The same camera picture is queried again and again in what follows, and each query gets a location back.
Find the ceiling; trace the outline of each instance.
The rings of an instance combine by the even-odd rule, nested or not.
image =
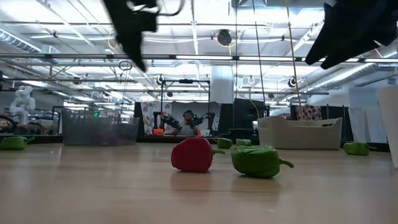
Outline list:
[[[255,0],[257,7],[254,15],[252,7],[240,7],[236,12],[229,7],[229,0],[187,0],[179,15],[158,18],[158,32],[144,34],[143,54],[288,57],[294,53],[296,57],[305,57],[322,28],[323,1],[292,1],[294,4],[290,7],[292,36],[288,30],[284,1],[268,0],[267,7],[262,6],[261,1]],[[180,0],[161,0],[159,3],[162,12],[175,12]],[[214,39],[220,29],[229,29],[233,39],[231,47],[222,46]],[[325,71],[319,67],[319,64],[308,66],[300,62],[294,69],[292,62],[288,61],[263,61],[260,67],[258,61],[242,60],[237,62],[147,60],[146,64],[149,66],[147,73],[135,68],[123,71],[118,67],[121,60],[79,59],[78,56],[123,54],[120,46],[114,48],[115,32],[101,0],[0,0],[0,30],[41,49],[41,53],[48,53],[44,52],[43,48],[50,45],[61,54],[76,54],[75,59],[61,59],[57,64],[39,59],[3,59],[0,68],[5,70],[15,68],[13,73],[8,73],[11,78],[63,80],[79,77],[101,80],[81,84],[59,81],[36,85],[37,88],[59,88],[58,93],[68,96],[84,95],[98,101],[106,99],[102,99],[99,91],[90,91],[90,89],[101,91],[127,89],[132,90],[126,93],[126,98],[131,101],[154,100],[159,98],[157,91],[160,86],[156,84],[156,79],[160,75],[171,80],[183,78],[209,80],[212,68],[221,65],[231,67],[231,72],[238,78],[236,88],[242,91],[239,97],[262,100],[263,95],[256,93],[262,90],[262,78],[264,91],[277,92],[278,100],[291,100],[286,92],[293,92],[294,89],[289,88],[287,82],[295,75],[295,71],[300,80],[300,88],[306,92],[305,88],[334,72],[360,66],[357,63],[343,63]],[[1,41],[0,49],[1,52],[27,53]],[[381,54],[390,51],[388,47],[380,49]],[[368,52],[361,57],[375,57],[375,52]],[[117,78],[136,80],[137,83],[118,83],[115,82]],[[76,92],[73,89],[87,91]],[[169,90],[175,91],[176,94],[170,100],[207,100],[204,89],[207,90],[207,85],[173,85]],[[325,91],[327,89],[319,89],[314,94]]]

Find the white pillar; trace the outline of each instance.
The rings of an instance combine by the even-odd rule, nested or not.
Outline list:
[[[210,100],[217,103],[234,102],[234,77],[229,66],[211,68]]]
[[[398,85],[380,89],[377,93],[392,161],[398,168]]]

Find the wooden floor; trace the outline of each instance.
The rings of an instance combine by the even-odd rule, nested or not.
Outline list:
[[[388,153],[280,151],[295,164],[272,180],[237,173],[227,154],[209,174],[177,172],[172,145],[0,152],[0,223],[398,223]]]

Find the mesh bin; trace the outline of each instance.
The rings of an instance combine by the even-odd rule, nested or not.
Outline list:
[[[136,143],[139,118],[129,124],[113,118],[74,116],[62,111],[63,143],[66,146],[125,146]]]

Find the pepper stem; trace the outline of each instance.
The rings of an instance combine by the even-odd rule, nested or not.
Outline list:
[[[214,155],[214,154],[217,154],[217,153],[220,153],[220,154],[224,154],[224,155],[225,155],[225,151],[224,151],[224,150],[221,150],[221,149],[212,149],[212,151],[213,151],[213,155]]]
[[[279,159],[279,164],[288,165],[290,168],[293,168],[293,167],[294,167],[294,165],[293,165],[291,162],[285,161],[285,160],[283,160],[283,159]]]

